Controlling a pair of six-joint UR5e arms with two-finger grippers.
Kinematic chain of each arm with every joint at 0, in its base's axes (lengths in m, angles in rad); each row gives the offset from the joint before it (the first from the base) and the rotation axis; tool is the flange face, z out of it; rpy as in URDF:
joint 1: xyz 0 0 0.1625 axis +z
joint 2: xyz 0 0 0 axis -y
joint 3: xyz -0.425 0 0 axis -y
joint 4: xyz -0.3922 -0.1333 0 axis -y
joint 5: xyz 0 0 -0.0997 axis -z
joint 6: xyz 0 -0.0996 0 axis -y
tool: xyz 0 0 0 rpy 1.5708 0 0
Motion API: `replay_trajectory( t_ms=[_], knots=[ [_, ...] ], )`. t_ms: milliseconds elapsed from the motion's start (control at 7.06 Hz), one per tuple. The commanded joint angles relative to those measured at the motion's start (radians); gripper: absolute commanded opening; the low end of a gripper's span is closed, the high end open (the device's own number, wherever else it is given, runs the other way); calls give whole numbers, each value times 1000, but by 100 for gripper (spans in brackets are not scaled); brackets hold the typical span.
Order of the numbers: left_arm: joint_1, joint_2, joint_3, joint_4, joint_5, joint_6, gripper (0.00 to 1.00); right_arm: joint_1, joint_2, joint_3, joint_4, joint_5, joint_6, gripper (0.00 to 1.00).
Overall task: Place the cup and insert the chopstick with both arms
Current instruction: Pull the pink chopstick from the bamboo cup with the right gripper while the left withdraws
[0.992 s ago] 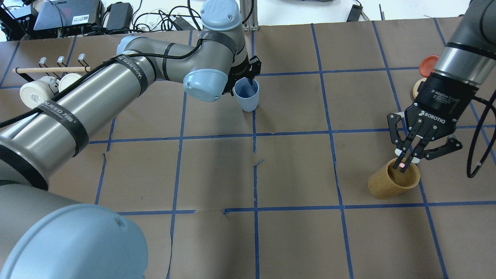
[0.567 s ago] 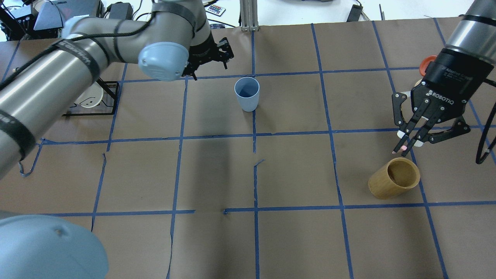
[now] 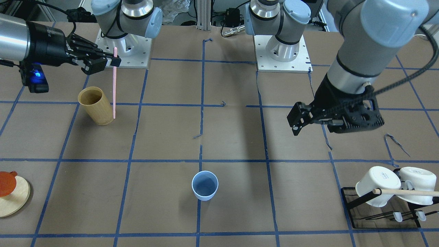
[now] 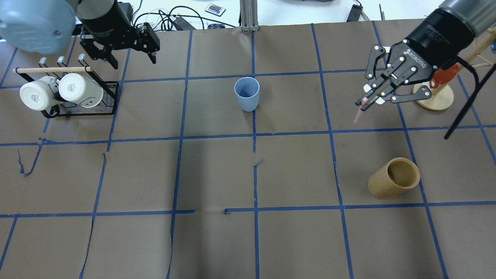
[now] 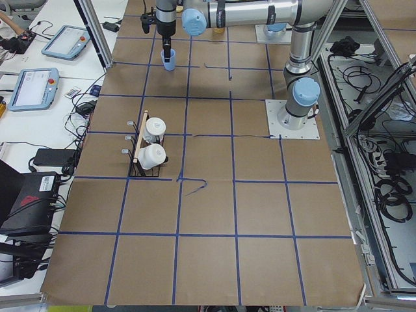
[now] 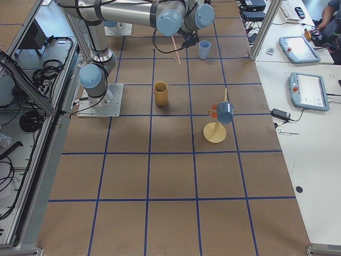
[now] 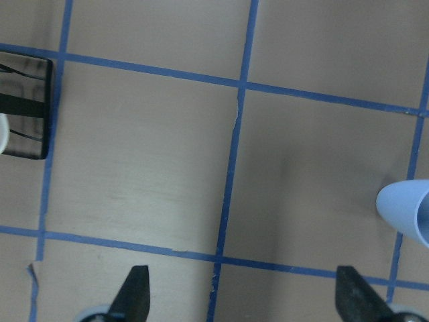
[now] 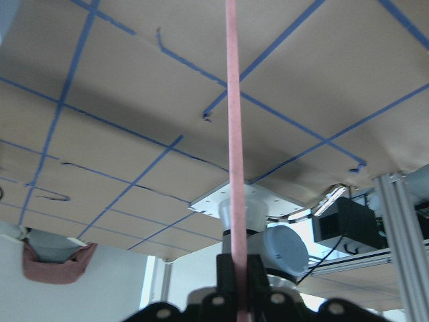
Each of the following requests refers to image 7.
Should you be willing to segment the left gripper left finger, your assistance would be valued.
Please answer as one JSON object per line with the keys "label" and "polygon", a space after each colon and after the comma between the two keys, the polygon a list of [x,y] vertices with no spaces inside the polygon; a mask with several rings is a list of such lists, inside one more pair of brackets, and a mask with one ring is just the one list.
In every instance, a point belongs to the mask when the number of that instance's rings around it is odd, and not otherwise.
{"label": "left gripper left finger", "polygon": [[133,266],[106,314],[107,321],[144,322],[149,315],[149,268]]}

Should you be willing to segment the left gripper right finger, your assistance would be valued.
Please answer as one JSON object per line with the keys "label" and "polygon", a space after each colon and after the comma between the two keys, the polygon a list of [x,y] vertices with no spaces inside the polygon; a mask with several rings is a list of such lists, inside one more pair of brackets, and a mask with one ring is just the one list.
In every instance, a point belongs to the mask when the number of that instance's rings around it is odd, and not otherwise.
{"label": "left gripper right finger", "polygon": [[342,321],[402,321],[352,266],[336,269],[335,307]]}

